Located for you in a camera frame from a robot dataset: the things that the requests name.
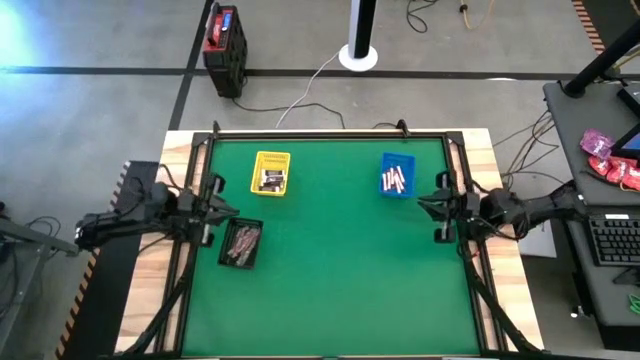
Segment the black stand pole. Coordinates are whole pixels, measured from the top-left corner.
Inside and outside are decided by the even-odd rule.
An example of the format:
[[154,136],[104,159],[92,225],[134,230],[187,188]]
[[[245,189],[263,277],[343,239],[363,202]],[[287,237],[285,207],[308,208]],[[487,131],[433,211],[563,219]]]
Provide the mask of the black stand pole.
[[571,81],[562,84],[563,92],[569,97],[582,97],[588,85],[603,75],[638,42],[640,42],[640,20],[630,26]]

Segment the yellow plastic basket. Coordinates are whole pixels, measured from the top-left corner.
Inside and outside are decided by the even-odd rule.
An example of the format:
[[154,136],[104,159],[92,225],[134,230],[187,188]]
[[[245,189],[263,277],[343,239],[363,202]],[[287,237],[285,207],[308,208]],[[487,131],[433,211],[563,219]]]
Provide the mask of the yellow plastic basket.
[[[286,194],[288,185],[288,175],[291,163],[291,154],[286,152],[270,152],[270,151],[258,151],[256,154],[256,160],[254,163],[254,169],[252,174],[252,180],[250,190],[252,193],[262,196],[274,196],[283,197]],[[262,181],[265,177],[262,176],[262,170],[284,170],[286,177],[283,181],[286,182],[285,191],[282,193],[268,193],[259,191]]]

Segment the pink candy bag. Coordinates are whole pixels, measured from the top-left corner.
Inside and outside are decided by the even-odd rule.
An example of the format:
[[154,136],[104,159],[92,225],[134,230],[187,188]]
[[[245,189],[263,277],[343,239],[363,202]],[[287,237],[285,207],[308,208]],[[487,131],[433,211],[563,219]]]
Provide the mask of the pink candy bag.
[[611,156],[614,140],[596,129],[587,129],[580,141],[580,147],[586,153],[600,159]]

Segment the grey metal stand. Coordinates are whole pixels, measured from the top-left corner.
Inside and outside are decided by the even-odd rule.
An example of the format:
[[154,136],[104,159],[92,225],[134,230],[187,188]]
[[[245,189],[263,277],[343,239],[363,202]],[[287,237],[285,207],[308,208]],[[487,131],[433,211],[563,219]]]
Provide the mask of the grey metal stand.
[[0,357],[11,348],[12,332],[33,301],[44,265],[57,254],[79,253],[77,245],[57,238],[61,227],[48,215],[15,223],[0,201]]

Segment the grey desk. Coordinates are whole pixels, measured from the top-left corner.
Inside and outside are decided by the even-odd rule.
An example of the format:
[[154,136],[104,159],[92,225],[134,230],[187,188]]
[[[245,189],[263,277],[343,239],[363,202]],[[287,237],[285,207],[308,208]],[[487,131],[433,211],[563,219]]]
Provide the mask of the grey desk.
[[640,124],[638,118],[617,96],[618,83],[592,84],[583,96],[567,96],[559,83],[543,86],[547,107],[555,122],[576,187],[588,205],[640,206],[640,192],[619,187],[588,175],[588,154],[580,147],[585,131],[598,130],[615,140]]

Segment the black hazard striped floor mat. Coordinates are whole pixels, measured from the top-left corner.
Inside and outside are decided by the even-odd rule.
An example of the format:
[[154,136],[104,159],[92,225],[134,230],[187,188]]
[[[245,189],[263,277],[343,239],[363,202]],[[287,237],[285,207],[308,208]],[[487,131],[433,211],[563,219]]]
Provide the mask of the black hazard striped floor mat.
[[89,252],[55,360],[97,360],[116,351],[140,243],[133,235]]

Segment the red candy bag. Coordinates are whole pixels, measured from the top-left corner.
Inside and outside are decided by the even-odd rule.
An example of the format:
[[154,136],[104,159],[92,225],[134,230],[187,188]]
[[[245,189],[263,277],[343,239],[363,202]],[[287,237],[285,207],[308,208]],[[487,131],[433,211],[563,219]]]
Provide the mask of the red candy bag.
[[624,161],[619,161],[615,158],[604,159],[590,156],[588,164],[600,178],[609,183],[619,184],[624,178]]
[[633,166],[626,166],[622,171],[620,188],[623,191],[640,193],[640,169]]

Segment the red licorice candy pack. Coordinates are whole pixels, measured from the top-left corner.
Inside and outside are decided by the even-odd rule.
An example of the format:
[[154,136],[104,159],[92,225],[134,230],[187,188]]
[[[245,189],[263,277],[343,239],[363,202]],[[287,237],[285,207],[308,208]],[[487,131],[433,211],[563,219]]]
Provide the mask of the red licorice candy pack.
[[244,262],[253,249],[260,231],[258,228],[243,227],[237,234],[235,257],[238,262]]
[[261,231],[257,237],[257,240],[255,242],[255,245],[253,247],[253,249],[250,251],[249,256],[246,258],[246,260],[244,262],[238,262],[237,260],[237,265],[241,266],[241,267],[246,267],[246,268],[252,268],[254,266],[256,257],[257,257],[257,250],[259,247],[259,243],[260,243],[260,238],[261,238]]
[[231,257],[238,257],[245,252],[254,242],[254,229],[251,227],[242,227],[235,235],[232,247],[227,254]]

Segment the blue plastic basket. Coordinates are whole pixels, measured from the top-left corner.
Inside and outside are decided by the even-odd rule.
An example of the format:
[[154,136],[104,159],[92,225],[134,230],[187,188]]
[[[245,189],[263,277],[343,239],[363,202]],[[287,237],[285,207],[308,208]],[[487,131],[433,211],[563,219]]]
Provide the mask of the blue plastic basket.
[[[401,194],[398,194],[395,188],[393,191],[383,192],[382,173],[386,172],[391,168],[394,168],[396,172],[396,166],[400,166],[402,168],[402,171],[406,180],[406,183],[404,184],[404,192]],[[384,196],[393,197],[393,198],[402,198],[402,199],[411,198],[414,195],[414,190],[415,190],[415,184],[416,184],[415,174],[416,174],[416,160],[414,156],[385,152],[382,155],[382,159],[381,159],[379,192]]]

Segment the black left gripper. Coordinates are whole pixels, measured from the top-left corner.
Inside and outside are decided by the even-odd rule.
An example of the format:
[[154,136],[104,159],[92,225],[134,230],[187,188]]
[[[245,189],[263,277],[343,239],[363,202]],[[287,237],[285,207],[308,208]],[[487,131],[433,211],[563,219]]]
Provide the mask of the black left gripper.
[[211,247],[214,241],[211,228],[220,226],[225,220],[238,215],[238,209],[219,197],[223,190],[224,178],[214,174],[205,177],[202,195],[195,194],[191,188],[180,191],[178,210],[185,217],[183,224],[187,230],[187,238],[192,243],[201,247]]

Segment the white black pole stand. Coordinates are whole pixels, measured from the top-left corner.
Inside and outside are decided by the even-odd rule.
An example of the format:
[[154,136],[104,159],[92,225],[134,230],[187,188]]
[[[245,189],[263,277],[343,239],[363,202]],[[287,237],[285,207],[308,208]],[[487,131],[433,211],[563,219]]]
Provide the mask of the white black pole stand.
[[371,45],[377,0],[351,0],[348,42],[339,53],[341,65],[353,72],[371,70],[378,53]]

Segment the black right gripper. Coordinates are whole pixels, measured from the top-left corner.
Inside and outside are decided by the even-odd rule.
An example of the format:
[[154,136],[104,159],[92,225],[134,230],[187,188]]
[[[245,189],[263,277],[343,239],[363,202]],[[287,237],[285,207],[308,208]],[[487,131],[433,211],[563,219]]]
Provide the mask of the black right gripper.
[[436,201],[419,199],[433,221],[443,225],[434,233],[437,243],[453,243],[454,238],[473,237],[472,222],[479,215],[480,197],[473,191],[460,193],[452,175],[446,171],[436,176]]

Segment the black keyboard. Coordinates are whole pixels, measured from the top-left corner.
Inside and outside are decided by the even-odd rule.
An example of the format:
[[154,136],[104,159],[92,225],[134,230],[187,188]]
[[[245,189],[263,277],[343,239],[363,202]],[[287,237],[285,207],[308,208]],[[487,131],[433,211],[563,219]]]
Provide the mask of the black keyboard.
[[592,215],[586,233],[598,266],[640,266],[640,215]]

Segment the tablet with blue screen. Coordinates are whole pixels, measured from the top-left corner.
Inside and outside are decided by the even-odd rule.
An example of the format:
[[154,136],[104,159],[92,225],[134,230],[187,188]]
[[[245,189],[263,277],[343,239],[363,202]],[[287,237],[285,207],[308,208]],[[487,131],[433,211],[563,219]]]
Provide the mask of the tablet with blue screen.
[[616,141],[611,148],[611,155],[640,161],[640,124]]

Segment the red black power station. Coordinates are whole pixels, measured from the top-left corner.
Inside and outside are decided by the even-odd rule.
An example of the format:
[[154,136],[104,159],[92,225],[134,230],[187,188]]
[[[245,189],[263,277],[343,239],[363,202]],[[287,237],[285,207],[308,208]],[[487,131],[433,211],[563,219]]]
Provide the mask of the red black power station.
[[247,39],[237,7],[213,2],[202,59],[219,97],[233,99],[242,95],[247,57]]

